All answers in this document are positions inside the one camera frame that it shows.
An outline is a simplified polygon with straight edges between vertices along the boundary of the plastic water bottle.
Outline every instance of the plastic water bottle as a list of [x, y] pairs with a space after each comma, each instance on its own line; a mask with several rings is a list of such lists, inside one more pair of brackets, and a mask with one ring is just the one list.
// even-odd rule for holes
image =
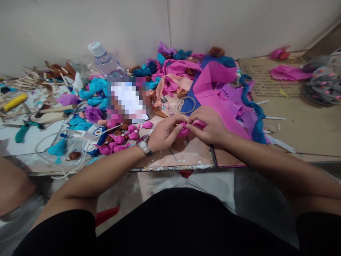
[[88, 49], [95, 57], [94, 62], [105, 78], [128, 76], [127, 71], [122, 68], [115, 54], [108, 53], [101, 43], [93, 42], [88, 45]]

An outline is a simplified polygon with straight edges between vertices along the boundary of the wristwatch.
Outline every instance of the wristwatch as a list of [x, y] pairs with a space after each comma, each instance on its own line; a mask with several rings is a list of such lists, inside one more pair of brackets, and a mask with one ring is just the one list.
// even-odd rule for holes
[[138, 145], [138, 146], [142, 149], [143, 153], [145, 153], [146, 156], [152, 156], [152, 155], [153, 155], [153, 152], [152, 152], [152, 151], [150, 150], [150, 148], [148, 147], [148, 144], [147, 144], [148, 140], [149, 140], [149, 135], [146, 134], [146, 135], [142, 136], [142, 137], [136, 142], [136, 145]]

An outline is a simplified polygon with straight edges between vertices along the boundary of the metal ring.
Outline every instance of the metal ring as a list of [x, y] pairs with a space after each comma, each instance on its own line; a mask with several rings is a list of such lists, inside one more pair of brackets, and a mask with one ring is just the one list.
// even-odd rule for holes
[[[184, 101], [186, 98], [189, 98], [189, 99], [193, 100], [193, 102], [194, 102], [194, 107], [191, 109], [191, 111], [188, 111], [188, 112], [181, 112], [180, 109], [179, 109], [179, 105], [180, 105], [180, 103], [181, 103], [182, 101]], [[190, 97], [190, 96], [185, 96], [185, 97], [182, 97], [181, 99], [179, 99], [179, 101], [178, 101], [178, 103], [177, 103], [177, 110], [179, 111], [180, 114], [188, 114], [188, 113], [192, 112], [192, 111], [195, 109], [195, 105], [196, 105], [195, 100], [194, 100], [192, 97]]]

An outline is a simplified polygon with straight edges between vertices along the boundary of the cardboard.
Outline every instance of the cardboard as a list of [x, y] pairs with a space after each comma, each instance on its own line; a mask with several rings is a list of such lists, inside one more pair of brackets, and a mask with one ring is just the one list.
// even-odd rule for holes
[[[273, 79], [270, 70], [282, 63], [240, 59], [239, 64], [242, 72], [256, 81], [251, 93], [254, 102], [269, 100], [261, 105], [265, 115], [286, 118], [263, 119], [264, 129], [274, 132], [271, 136], [295, 148], [297, 153], [341, 156], [341, 106], [324, 107], [304, 98], [301, 87], [305, 81]], [[289, 65], [299, 67], [304, 63]]]

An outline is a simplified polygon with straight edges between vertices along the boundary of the yellow handle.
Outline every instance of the yellow handle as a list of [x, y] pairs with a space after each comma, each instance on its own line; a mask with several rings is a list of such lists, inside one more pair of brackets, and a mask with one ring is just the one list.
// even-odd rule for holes
[[27, 95], [26, 94], [22, 94], [19, 95], [18, 97], [14, 98], [13, 100], [11, 100], [9, 103], [7, 103], [4, 106], [4, 110], [6, 112], [10, 111], [12, 108], [18, 106], [19, 104], [23, 103], [25, 100], [27, 99]]

